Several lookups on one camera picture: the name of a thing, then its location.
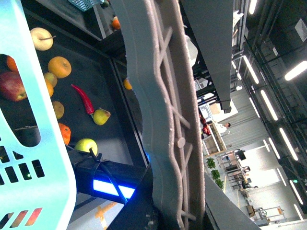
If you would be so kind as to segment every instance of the orange object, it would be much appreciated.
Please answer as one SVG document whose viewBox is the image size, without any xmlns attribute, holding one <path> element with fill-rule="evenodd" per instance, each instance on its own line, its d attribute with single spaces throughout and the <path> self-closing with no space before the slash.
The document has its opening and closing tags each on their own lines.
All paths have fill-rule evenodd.
<svg viewBox="0 0 307 230">
<path fill-rule="evenodd" d="M 71 140 L 71 129 L 62 123 L 59 123 L 59 129 L 61 130 L 65 145 L 68 145 Z"/>
<path fill-rule="evenodd" d="M 14 60 L 11 56 L 7 56 L 7 58 L 6 58 L 6 64 L 7 64 L 8 68 L 9 68 L 12 72 L 18 73 L 18 69 L 17 69 L 16 62 L 15 62 L 15 60 Z"/>
<path fill-rule="evenodd" d="M 117 17 L 114 17 L 112 26 L 114 29 L 119 30 L 120 29 L 120 23 Z"/>
<path fill-rule="evenodd" d="M 123 85 L 126 88 L 126 90 L 132 90 L 132 85 L 130 84 L 127 78 L 123 81 Z"/>
<path fill-rule="evenodd" d="M 48 70 L 57 78 L 65 78 L 71 73 L 71 64 L 66 58 L 54 57 L 48 63 Z"/>
<path fill-rule="evenodd" d="M 54 92 L 53 86 L 47 79 L 45 79 L 45 82 L 46 82 L 46 86 L 47 86 L 47 89 L 48 89 L 49 96 L 52 97 L 53 92 Z"/>
</svg>

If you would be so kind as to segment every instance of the chili pepper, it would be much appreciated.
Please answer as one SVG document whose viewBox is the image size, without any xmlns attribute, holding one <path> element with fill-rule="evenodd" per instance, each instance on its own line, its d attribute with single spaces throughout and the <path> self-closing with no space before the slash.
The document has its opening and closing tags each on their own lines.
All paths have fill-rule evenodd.
<svg viewBox="0 0 307 230">
<path fill-rule="evenodd" d="M 87 112 L 88 115 L 93 116 L 93 113 L 95 112 L 94 107 L 92 105 L 91 100 L 89 99 L 89 97 L 86 95 L 86 93 L 80 89 L 78 86 L 75 86 L 73 84 L 71 84 L 71 86 L 78 92 L 78 94 L 81 96 L 85 110 Z"/>
</svg>

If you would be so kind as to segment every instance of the potted plant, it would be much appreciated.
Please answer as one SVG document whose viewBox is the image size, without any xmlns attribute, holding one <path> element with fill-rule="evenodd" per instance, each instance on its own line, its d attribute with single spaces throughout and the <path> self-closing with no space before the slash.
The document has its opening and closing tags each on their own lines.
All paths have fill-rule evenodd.
<svg viewBox="0 0 307 230">
<path fill-rule="evenodd" d="M 220 179 L 221 175 L 217 169 L 211 170 L 212 179 L 215 181 L 217 179 Z"/>
<path fill-rule="evenodd" d="M 212 157 L 207 159 L 207 166 L 209 169 L 215 169 L 215 161 Z"/>
<path fill-rule="evenodd" d="M 217 184 L 217 186 L 220 187 L 220 189 L 223 189 L 224 188 L 224 181 L 221 181 L 221 179 L 217 179 L 215 180 L 215 183 Z"/>
</svg>

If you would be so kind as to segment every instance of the black tray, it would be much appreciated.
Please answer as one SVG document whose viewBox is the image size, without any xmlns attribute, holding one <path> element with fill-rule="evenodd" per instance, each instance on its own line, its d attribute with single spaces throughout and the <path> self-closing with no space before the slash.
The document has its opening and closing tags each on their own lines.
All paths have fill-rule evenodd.
<svg viewBox="0 0 307 230">
<path fill-rule="evenodd" d="M 142 144 L 136 135 L 127 104 L 125 103 L 119 74 L 109 56 L 95 50 L 84 41 L 73 37 L 51 22 L 24 9 L 29 29 L 42 27 L 57 37 L 50 50 L 37 51 L 43 73 L 48 72 L 47 64 L 55 56 L 65 57 L 72 66 L 71 74 L 59 79 L 54 88 L 52 101 L 60 101 L 65 107 L 59 122 L 71 129 L 70 145 L 82 138 L 92 138 L 98 144 L 98 151 L 105 159 L 125 164 L 145 166 Z M 6 70 L 2 56 L 0 72 Z M 108 110 L 111 117 L 103 126 L 96 125 L 85 112 L 80 96 L 71 87 L 81 87 L 91 99 L 95 109 Z M 0 107 L 12 129 L 35 125 L 27 99 L 10 102 L 0 98 Z"/>
</svg>

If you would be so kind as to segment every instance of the white plastic lattice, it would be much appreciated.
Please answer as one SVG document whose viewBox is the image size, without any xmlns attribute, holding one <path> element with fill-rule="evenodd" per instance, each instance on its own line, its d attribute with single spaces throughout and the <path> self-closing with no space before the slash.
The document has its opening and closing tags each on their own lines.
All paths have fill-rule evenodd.
<svg viewBox="0 0 307 230">
<path fill-rule="evenodd" d="M 112 5 L 125 41 L 127 74 L 146 118 L 142 137 L 153 169 L 154 204 L 167 229 L 202 229 L 201 134 L 178 2 L 118 0 Z"/>
</svg>

